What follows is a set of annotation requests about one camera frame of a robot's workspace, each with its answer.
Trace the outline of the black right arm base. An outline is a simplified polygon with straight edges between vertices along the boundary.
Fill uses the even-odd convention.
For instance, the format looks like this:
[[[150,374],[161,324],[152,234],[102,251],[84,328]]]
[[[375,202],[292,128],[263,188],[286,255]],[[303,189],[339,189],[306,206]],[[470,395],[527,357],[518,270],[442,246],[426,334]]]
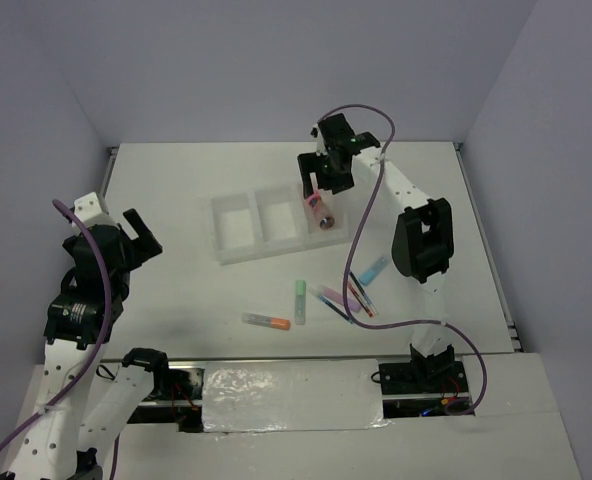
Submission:
[[[468,391],[463,363],[420,360],[381,363],[371,375],[383,395],[459,394]]]

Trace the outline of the pink capped glue bottle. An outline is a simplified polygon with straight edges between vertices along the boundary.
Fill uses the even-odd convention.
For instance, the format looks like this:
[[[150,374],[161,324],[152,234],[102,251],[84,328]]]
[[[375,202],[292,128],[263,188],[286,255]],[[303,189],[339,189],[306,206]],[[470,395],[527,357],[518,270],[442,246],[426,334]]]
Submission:
[[[335,226],[335,217],[326,203],[323,201],[319,192],[315,192],[304,199],[304,203],[309,211],[315,224],[321,230],[329,230]]]

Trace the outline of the blue highlighter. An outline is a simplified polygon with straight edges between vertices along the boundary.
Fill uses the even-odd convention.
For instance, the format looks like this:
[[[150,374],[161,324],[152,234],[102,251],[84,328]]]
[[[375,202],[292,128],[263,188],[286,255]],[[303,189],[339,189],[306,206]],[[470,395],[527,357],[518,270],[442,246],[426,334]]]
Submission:
[[[388,266],[388,264],[389,259],[386,256],[380,256],[359,275],[359,282],[364,286],[369,285]]]

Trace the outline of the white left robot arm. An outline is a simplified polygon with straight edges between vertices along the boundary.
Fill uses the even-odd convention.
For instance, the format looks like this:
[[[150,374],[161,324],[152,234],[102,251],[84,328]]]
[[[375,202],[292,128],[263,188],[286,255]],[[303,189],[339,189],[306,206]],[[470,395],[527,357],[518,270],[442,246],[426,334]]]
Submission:
[[[130,274],[162,247],[138,212],[123,217],[134,238],[112,219],[85,219],[83,207],[57,210],[78,228],[63,247],[74,261],[48,308],[45,363],[33,413],[3,441],[22,441],[2,479],[111,479],[119,437],[146,397],[165,396],[172,385],[168,357],[133,348],[121,360],[104,396],[88,404],[90,389],[112,328],[129,295]]]

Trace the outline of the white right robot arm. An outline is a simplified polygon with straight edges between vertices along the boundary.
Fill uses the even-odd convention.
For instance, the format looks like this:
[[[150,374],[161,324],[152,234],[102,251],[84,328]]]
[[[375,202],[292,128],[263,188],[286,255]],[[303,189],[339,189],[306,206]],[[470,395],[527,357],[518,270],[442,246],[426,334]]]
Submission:
[[[370,132],[357,133],[343,112],[351,104],[322,115],[311,131],[316,150],[297,157],[303,198],[322,227],[332,225],[320,192],[342,193],[355,186],[359,176],[373,184],[372,192],[354,234],[342,273],[341,304],[349,308],[348,290],[360,282],[352,277],[352,262],[362,231],[379,193],[386,194],[397,214],[390,249],[391,262],[405,278],[418,283],[430,319],[366,324],[355,317],[350,321],[368,330],[413,329],[410,353],[412,383],[422,391],[433,391],[446,377],[446,364],[455,357],[447,331],[457,329],[445,321],[443,285],[454,255],[452,207],[445,198],[434,199],[417,188],[387,159],[393,141],[383,143]]]

